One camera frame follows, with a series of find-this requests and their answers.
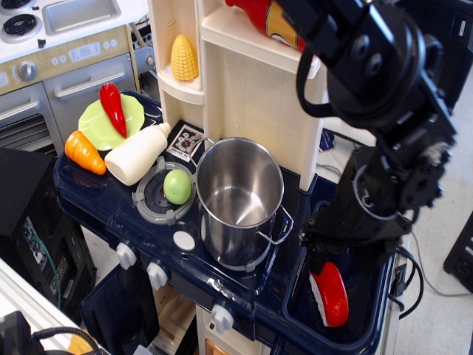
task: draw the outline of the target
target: red chili pepper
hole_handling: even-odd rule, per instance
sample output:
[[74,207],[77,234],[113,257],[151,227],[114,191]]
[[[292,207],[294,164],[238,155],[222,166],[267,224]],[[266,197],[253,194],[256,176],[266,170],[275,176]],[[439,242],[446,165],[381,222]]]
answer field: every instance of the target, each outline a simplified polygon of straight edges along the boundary
[[98,92],[101,104],[113,127],[126,138],[126,121],[121,106],[120,91],[115,84],[108,83],[102,85]]
[[335,264],[326,262],[320,275],[310,272],[310,284],[324,325],[339,327],[345,324],[348,320],[348,297]]

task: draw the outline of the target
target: toy cabinet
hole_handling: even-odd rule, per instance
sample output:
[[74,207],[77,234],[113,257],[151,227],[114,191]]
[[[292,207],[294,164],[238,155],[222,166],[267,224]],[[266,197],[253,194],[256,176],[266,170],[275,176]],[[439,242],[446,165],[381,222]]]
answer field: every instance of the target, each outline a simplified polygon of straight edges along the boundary
[[[265,146],[278,164],[301,176],[308,190],[315,175],[323,120],[307,115],[296,95],[301,53],[258,32],[246,14],[223,0],[149,0],[157,80],[164,120],[184,120],[214,141],[242,136]],[[178,81],[171,49],[185,34],[197,51],[199,76]],[[325,68],[313,59],[306,97],[321,103]]]

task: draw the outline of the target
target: stainless steel pot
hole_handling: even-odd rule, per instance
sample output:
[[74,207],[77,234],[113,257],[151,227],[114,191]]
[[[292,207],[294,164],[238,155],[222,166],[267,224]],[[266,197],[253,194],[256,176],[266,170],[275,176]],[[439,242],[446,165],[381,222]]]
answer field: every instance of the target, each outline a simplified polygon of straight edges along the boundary
[[[229,269],[252,271],[270,244],[282,243],[293,227],[281,205],[281,170],[257,142],[226,138],[213,143],[197,164],[196,190],[203,243]],[[275,241],[270,235],[278,211],[284,213],[285,223]]]

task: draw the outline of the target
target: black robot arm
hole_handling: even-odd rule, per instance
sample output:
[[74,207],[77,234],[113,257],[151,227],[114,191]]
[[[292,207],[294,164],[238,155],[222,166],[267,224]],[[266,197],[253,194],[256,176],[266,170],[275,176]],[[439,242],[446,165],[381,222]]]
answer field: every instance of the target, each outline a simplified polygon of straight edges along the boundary
[[[297,94],[315,117],[338,116],[367,129],[375,147],[352,154],[336,196],[304,223],[302,244],[319,273],[330,253],[367,250],[365,266],[384,263],[411,229],[404,214],[433,206],[456,133],[432,78],[442,46],[388,1],[278,0],[304,39]],[[309,63],[326,65],[328,104],[304,96]]]

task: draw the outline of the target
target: orange carrot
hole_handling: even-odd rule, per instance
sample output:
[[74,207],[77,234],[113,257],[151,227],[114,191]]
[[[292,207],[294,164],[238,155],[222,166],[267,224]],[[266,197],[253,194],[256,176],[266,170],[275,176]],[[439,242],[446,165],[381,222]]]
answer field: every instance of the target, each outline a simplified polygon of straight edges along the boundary
[[84,169],[97,175],[105,174],[105,162],[98,154],[97,149],[81,131],[71,133],[64,145],[64,152],[69,159]]

